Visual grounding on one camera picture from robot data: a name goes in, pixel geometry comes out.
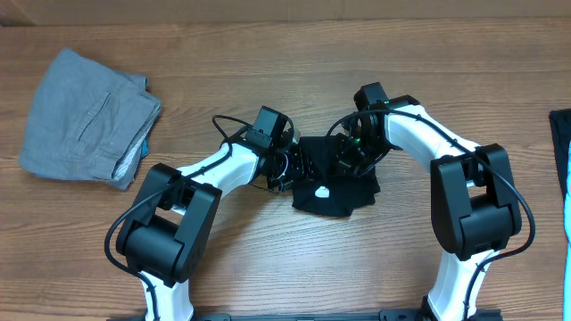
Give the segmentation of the black t-shirt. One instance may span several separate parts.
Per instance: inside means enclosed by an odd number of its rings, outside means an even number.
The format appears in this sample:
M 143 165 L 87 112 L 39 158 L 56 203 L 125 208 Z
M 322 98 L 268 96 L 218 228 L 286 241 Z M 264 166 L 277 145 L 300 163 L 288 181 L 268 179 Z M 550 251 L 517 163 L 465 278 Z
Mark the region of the black t-shirt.
M 320 216 L 347 218 L 357 208 L 375 203 L 380 186 L 374 169 L 362 177 L 335 171 L 335 136 L 306 136 L 299 145 L 309 153 L 319 176 L 295 185 L 294 208 Z

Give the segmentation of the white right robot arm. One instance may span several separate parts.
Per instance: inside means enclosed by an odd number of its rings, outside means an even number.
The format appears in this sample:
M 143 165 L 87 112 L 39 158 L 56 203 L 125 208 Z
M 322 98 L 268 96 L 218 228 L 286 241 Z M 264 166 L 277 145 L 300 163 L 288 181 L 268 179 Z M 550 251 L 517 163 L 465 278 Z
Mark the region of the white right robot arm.
M 443 248 L 436 281 L 417 320 L 499 320 L 476 308 L 491 263 L 504 255 L 522 226 L 509 156 L 498 144 L 481 146 L 432 119 L 413 97 L 389 98 L 379 83 L 354 95 L 355 113 L 340 120 L 346 137 L 335 170 L 366 175 L 391 150 L 403 150 L 430 175 L 431 223 Z

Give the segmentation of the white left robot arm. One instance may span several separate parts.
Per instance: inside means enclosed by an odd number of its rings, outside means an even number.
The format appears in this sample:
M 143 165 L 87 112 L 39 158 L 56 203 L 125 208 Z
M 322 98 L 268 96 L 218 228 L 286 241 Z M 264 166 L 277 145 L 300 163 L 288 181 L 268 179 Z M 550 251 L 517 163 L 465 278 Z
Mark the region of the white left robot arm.
M 258 176 L 282 183 L 299 132 L 285 114 L 261 107 L 253 123 L 224 134 L 210 157 L 183 168 L 151 167 L 131 207 L 104 238 L 106 258 L 140 280 L 144 320 L 190 320 L 190 276 L 202 258 L 221 199 Z

